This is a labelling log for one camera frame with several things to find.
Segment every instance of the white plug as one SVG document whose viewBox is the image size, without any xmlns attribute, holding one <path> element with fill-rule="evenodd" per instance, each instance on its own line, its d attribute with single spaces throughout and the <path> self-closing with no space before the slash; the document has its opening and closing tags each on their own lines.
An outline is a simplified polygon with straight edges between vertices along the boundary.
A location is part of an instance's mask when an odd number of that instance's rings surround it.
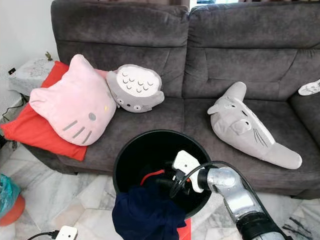
<svg viewBox="0 0 320 240">
<path fill-rule="evenodd" d="M 63 226 L 55 240 L 76 240 L 78 230 L 72 226 Z"/>
<path fill-rule="evenodd" d="M 181 150 L 178 152 L 172 164 L 173 169 L 181 170 L 182 172 L 184 172 L 184 175 L 187 175 L 198 166 L 200 166 L 199 161 L 184 150 Z M 198 174 L 199 174 L 199 170 L 190 176 L 190 180 L 192 183 L 193 190 L 197 193 L 202 193 L 204 190 L 200 188 L 198 185 Z"/>
</svg>

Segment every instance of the sofa armrest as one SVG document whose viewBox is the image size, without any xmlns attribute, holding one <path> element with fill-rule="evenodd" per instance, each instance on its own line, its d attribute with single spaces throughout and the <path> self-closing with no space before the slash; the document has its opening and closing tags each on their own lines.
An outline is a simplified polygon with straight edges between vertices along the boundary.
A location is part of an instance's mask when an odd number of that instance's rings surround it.
<svg viewBox="0 0 320 240">
<path fill-rule="evenodd" d="M 320 93 L 309 96 L 295 93 L 289 103 L 320 147 Z"/>
</svg>

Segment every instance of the sofa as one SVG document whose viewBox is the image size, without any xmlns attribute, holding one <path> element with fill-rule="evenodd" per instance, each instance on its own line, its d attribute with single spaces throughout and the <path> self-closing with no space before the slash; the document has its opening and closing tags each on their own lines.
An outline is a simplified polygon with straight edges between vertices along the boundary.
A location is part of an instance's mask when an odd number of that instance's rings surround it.
<svg viewBox="0 0 320 240">
<path fill-rule="evenodd" d="M 320 198 L 320 93 L 297 94 L 320 78 L 320 4 L 209 4 L 189 12 L 186 6 L 55 0 L 51 18 L 60 61 L 83 54 L 102 70 L 153 69 L 165 100 L 145 113 L 117 109 L 84 161 L 26 145 L 44 164 L 64 174 L 111 174 L 130 139 L 168 129 L 194 138 L 212 161 L 233 164 L 257 191 Z M 207 110 L 237 81 L 247 86 L 244 103 L 275 140 L 301 155 L 299 169 L 249 156 L 214 134 Z"/>
</svg>

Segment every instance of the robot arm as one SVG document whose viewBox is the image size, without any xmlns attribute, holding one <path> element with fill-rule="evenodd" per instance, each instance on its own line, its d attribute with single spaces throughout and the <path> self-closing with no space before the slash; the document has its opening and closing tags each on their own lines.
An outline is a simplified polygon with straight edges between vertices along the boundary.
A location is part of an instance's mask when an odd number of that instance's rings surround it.
<svg viewBox="0 0 320 240">
<path fill-rule="evenodd" d="M 181 182 L 181 175 L 185 176 L 200 166 L 195 160 L 186 151 L 178 153 L 172 165 L 177 171 L 178 177 L 173 179 L 176 183 Z M 189 179 L 195 192 L 211 190 L 223 196 L 224 204 L 243 240 L 292 240 L 283 234 L 231 167 L 201 168 Z"/>
</svg>

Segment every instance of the teal plastic bag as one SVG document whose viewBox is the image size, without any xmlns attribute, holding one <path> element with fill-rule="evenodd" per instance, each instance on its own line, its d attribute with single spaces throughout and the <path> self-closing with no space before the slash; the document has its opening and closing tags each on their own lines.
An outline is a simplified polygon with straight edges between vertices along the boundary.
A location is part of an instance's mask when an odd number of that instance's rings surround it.
<svg viewBox="0 0 320 240">
<path fill-rule="evenodd" d="M 10 177 L 1 174 L 0 176 L 0 218 L 9 212 L 15 205 L 20 187 Z"/>
</svg>

